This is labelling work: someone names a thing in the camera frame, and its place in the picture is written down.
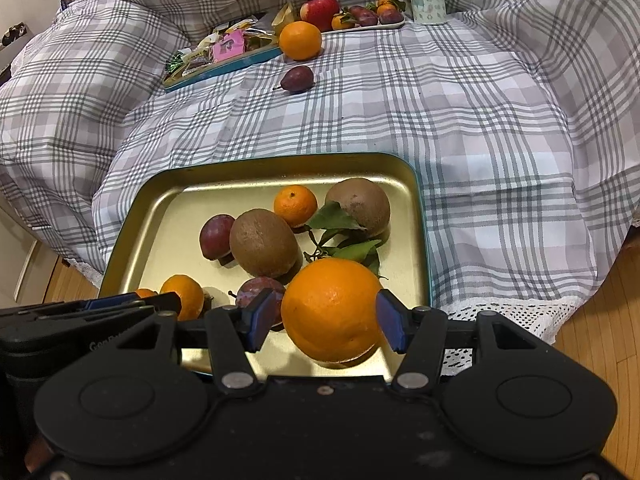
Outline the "purple plum front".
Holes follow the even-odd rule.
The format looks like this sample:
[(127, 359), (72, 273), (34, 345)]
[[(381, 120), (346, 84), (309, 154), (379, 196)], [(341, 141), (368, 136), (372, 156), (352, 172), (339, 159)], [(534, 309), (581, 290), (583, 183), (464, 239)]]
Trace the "purple plum front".
[(258, 276), (245, 281), (237, 292), (229, 290), (229, 295), (234, 298), (237, 308), (246, 308), (264, 290), (271, 289), (276, 294), (276, 317), (271, 326), (272, 330), (282, 330), (281, 304), (285, 287), (282, 283), (268, 276)]

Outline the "small mandarin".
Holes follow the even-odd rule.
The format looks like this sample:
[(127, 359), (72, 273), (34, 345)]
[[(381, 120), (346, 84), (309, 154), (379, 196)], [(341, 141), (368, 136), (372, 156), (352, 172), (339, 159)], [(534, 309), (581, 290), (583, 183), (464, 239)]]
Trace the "small mandarin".
[(316, 196), (306, 186), (292, 184), (277, 192), (272, 204), (273, 212), (292, 229), (303, 226), (317, 211)]
[(148, 289), (148, 288), (138, 288), (134, 291), (134, 293), (139, 298), (149, 298), (157, 295), (157, 292), (155, 290)]
[(162, 294), (175, 292), (180, 299), (179, 321), (194, 321), (200, 317), (205, 302), (204, 290), (193, 278), (184, 274), (175, 274), (164, 281), (160, 288)]

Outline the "large orange with leaves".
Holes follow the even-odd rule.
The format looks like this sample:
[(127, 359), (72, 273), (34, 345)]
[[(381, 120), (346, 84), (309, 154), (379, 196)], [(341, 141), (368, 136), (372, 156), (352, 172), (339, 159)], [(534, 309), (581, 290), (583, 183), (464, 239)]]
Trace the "large orange with leaves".
[(286, 333), (308, 358), (347, 366), (367, 359), (381, 341), (376, 319), (380, 283), (379, 238), (330, 200), (309, 220), (314, 252), (288, 284), (281, 304)]

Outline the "brown kiwi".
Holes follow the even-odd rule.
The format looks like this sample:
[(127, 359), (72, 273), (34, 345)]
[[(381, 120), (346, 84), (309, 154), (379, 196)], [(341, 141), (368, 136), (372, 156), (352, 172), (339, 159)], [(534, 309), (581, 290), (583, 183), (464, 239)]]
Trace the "brown kiwi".
[(230, 249), (240, 267), (253, 276), (280, 278), (298, 259), (299, 248), (288, 224), (272, 211), (255, 208), (235, 219)]
[(326, 193), (327, 202), (337, 202), (354, 218), (368, 237), (381, 235), (390, 223), (390, 201), (384, 190), (365, 178), (335, 183)]

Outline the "red plum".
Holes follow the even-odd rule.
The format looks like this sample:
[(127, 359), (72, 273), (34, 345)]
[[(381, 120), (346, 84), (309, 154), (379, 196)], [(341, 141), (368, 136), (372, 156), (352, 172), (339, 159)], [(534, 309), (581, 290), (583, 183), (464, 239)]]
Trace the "red plum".
[(205, 222), (198, 238), (204, 258), (218, 260), (231, 252), (230, 233), (234, 222), (230, 214), (216, 214)]

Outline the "gold metal tray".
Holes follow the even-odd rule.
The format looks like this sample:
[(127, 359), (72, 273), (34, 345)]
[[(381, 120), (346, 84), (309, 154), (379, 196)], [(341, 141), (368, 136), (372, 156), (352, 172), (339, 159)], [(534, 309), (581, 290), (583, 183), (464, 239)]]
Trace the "gold metal tray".
[[(160, 291), (174, 274), (194, 278), (213, 298), (214, 308), (231, 301), (250, 278), (237, 262), (220, 264), (201, 253), (201, 227), (214, 214), (239, 217), (250, 209), (272, 211), (273, 199), (287, 184), (310, 188), (323, 205), (329, 188), (347, 178), (366, 178), (390, 200), (390, 234), (378, 250), (381, 284), (406, 307), (428, 306), (428, 284), (419, 185), (412, 168), (389, 154), (324, 154), (241, 160), (162, 172), (146, 182), (134, 199), (112, 251), (101, 297), (142, 286)], [(318, 362), (303, 354), (285, 329), (272, 330), (262, 348), (245, 353), (254, 382), (268, 376), (383, 376), (390, 382), (404, 356), (384, 336), (376, 348), (344, 363)]]

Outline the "dark plum with stem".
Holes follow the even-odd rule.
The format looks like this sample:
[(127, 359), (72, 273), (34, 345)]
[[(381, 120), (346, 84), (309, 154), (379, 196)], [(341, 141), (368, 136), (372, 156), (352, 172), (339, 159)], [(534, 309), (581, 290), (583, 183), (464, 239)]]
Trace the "dark plum with stem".
[(296, 94), (306, 92), (313, 86), (314, 72), (306, 65), (299, 65), (291, 68), (273, 90)]

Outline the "grey plaid tablecloth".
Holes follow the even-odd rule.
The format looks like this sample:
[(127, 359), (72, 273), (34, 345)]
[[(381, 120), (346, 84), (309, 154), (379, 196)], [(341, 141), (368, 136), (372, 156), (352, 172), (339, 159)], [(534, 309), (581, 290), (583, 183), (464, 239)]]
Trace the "grey plaid tablecloth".
[(75, 0), (1, 89), (3, 196), (103, 272), (164, 170), (392, 153), (420, 177), (436, 306), (552, 341), (639, 209), (639, 0), (442, 0), (440, 25), (326, 38), (303, 96), (280, 60), (164, 90), (176, 51), (287, 1)]

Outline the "snack tin tray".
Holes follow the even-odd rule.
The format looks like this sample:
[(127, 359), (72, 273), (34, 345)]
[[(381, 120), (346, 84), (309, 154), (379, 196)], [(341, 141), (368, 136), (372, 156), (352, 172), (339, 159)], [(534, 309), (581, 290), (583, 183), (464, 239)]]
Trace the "snack tin tray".
[[(235, 30), (244, 32), (245, 52), (228, 61), (215, 63), (212, 60), (213, 44), (225, 34), (230, 34)], [(270, 61), (281, 54), (278, 37), (273, 33), (273, 30), (259, 28), (258, 21), (252, 16), (232, 25), (218, 26), (195, 47), (183, 48), (178, 51), (189, 52), (189, 62), (171, 74), (166, 73), (165, 70), (163, 86), (166, 92), (237, 72), (243, 68)]]

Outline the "green foil candy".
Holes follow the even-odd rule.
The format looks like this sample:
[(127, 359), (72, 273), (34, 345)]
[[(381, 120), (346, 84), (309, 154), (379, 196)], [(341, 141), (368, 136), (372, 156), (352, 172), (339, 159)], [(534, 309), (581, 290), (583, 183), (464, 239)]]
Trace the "green foil candy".
[(189, 62), (189, 52), (178, 51), (174, 53), (165, 64), (166, 73), (173, 73), (183, 65), (186, 65), (187, 62)]

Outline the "pink snack packet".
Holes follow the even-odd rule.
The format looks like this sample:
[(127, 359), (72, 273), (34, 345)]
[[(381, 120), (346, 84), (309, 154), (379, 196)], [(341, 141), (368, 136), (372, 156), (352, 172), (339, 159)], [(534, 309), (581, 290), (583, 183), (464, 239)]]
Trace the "pink snack packet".
[(221, 63), (236, 58), (245, 52), (244, 32), (235, 30), (225, 34), (212, 47), (212, 60)]

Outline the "white fruit plate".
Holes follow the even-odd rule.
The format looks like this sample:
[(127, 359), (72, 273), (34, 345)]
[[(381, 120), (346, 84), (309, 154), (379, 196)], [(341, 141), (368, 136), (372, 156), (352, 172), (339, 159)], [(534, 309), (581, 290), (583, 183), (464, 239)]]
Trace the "white fruit plate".
[(406, 23), (407, 23), (407, 20), (402, 20), (401, 22), (390, 23), (390, 24), (378, 23), (374, 26), (373, 25), (364, 26), (364, 27), (354, 26), (351, 28), (333, 29), (333, 30), (328, 30), (327, 32), (322, 32), (322, 35), (331, 36), (331, 35), (339, 35), (339, 34), (348, 34), (349, 32), (374, 32), (375, 30), (394, 30), (394, 29), (404, 27)]

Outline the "plate plum right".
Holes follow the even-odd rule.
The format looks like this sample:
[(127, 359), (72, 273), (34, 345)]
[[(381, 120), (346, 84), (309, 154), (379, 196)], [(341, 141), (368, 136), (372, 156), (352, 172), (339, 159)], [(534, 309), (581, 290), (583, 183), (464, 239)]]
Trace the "plate plum right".
[(382, 25), (401, 23), (404, 19), (405, 18), (402, 13), (395, 8), (385, 9), (378, 12), (378, 20)]

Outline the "plate plum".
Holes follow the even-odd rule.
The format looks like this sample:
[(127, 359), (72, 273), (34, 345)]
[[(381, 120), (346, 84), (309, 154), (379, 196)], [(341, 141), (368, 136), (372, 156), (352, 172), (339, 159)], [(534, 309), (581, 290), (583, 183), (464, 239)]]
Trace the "plate plum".
[(358, 18), (358, 16), (364, 11), (364, 7), (363, 6), (351, 6), (349, 8), (349, 13), (352, 14), (355, 18)]
[(405, 18), (402, 13), (395, 8), (385, 9), (378, 12), (378, 20), (382, 25), (401, 23), (404, 19)]
[(356, 18), (356, 21), (359, 27), (376, 26), (378, 24), (378, 14), (369, 9), (364, 9), (358, 18)]

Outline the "plate plum middle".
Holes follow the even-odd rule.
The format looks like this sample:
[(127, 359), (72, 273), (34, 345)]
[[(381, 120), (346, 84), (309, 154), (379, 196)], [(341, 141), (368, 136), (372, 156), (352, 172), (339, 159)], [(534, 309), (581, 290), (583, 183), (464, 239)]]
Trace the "plate plum middle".
[(369, 9), (364, 9), (358, 18), (356, 18), (356, 21), (359, 27), (376, 26), (378, 24), (378, 14)]

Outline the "plate mandarin left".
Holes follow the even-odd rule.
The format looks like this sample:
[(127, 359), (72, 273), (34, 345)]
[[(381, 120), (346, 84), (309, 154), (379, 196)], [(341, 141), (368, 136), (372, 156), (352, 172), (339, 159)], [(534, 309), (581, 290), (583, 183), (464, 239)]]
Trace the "plate mandarin left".
[(337, 13), (334, 15), (331, 21), (332, 30), (345, 30), (355, 27), (355, 20), (352, 14), (349, 13)]

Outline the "tan paper snack bag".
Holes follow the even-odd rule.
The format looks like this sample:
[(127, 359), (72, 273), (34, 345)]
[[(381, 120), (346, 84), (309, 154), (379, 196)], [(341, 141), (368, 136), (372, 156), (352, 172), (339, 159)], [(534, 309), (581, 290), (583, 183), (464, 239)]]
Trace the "tan paper snack bag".
[(298, 14), (292, 3), (285, 4), (271, 21), (273, 33), (279, 37), (286, 25), (292, 24), (297, 20)]

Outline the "plate mandarin right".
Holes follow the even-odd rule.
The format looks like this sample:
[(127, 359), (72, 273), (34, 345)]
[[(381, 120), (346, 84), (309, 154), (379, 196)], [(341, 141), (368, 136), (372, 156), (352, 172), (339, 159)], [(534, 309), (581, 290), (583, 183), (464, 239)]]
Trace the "plate mandarin right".
[(393, 3), (383, 3), (376, 8), (376, 14), (378, 14), (378, 16), (381, 16), (386, 11), (396, 11), (396, 10), (397, 8), (396, 6), (393, 5)]

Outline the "plate plum back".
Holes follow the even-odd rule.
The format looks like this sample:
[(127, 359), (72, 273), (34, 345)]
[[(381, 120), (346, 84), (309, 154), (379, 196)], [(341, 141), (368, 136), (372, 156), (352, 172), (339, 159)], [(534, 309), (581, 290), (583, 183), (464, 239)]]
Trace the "plate plum back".
[(349, 8), (349, 13), (352, 14), (355, 18), (358, 18), (358, 16), (364, 11), (364, 7), (363, 6), (351, 6)]

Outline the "red apple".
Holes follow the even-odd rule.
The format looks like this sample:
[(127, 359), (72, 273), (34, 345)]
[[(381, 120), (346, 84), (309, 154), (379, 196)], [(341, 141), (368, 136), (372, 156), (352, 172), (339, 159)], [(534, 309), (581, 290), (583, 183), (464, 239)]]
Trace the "red apple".
[(320, 32), (332, 29), (334, 15), (340, 12), (338, 0), (309, 0), (299, 11), (300, 19), (316, 26)]

